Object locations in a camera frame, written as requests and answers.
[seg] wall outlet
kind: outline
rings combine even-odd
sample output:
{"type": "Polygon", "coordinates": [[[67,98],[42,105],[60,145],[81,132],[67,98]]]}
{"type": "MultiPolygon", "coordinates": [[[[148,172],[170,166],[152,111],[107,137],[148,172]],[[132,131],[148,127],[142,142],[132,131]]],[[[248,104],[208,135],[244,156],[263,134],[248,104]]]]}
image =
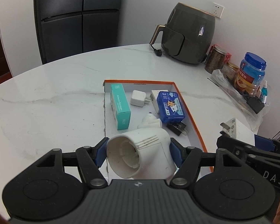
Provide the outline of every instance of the wall outlet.
{"type": "Polygon", "coordinates": [[[223,10],[224,10],[223,6],[218,5],[217,3],[213,3],[212,14],[214,14],[216,17],[221,18],[223,10]]]}

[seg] refrigerator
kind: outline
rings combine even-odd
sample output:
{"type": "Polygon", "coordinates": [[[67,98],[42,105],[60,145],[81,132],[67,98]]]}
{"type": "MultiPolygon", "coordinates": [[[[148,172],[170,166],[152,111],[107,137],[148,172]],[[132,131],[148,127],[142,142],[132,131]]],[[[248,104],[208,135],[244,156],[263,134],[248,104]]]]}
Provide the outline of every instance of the refrigerator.
{"type": "Polygon", "coordinates": [[[42,63],[115,47],[121,0],[34,0],[42,63]]]}

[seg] wooden floor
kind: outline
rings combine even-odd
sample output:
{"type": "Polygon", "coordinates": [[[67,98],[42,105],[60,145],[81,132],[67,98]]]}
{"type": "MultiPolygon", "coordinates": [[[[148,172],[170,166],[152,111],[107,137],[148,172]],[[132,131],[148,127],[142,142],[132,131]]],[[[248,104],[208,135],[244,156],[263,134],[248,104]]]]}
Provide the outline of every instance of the wooden floor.
{"type": "Polygon", "coordinates": [[[7,81],[8,79],[11,79],[11,78],[12,78],[12,75],[11,75],[10,72],[8,72],[8,73],[2,75],[2,76],[0,77],[0,84],[3,83],[3,82],[5,82],[5,81],[7,81]]]}

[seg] white table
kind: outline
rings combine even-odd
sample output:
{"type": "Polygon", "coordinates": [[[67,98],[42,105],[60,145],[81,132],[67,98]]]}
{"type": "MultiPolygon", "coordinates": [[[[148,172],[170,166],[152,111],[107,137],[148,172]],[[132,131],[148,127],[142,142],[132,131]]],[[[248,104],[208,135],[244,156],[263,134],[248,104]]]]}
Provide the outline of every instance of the white table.
{"type": "Polygon", "coordinates": [[[204,65],[163,55],[148,44],[116,47],[39,66],[0,85],[0,213],[6,183],[52,148],[96,145],[104,136],[105,79],[174,81],[208,152],[216,151],[221,122],[242,112],[207,78],[204,65]]]}

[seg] white wall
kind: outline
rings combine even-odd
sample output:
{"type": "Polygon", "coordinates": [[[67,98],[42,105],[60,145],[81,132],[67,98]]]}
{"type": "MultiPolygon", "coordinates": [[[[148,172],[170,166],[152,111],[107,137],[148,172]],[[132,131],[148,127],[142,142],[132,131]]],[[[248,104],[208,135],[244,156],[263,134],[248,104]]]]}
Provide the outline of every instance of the white wall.
{"type": "Polygon", "coordinates": [[[42,65],[33,0],[0,0],[1,41],[13,76],[42,65]]]}
{"type": "Polygon", "coordinates": [[[120,45],[149,43],[156,25],[166,23],[178,2],[208,12],[213,2],[223,5],[225,10],[222,18],[216,19],[213,43],[230,52],[231,61],[238,65],[246,52],[267,61],[272,107],[258,133],[273,137],[280,130],[280,0],[123,0],[120,45]]]}

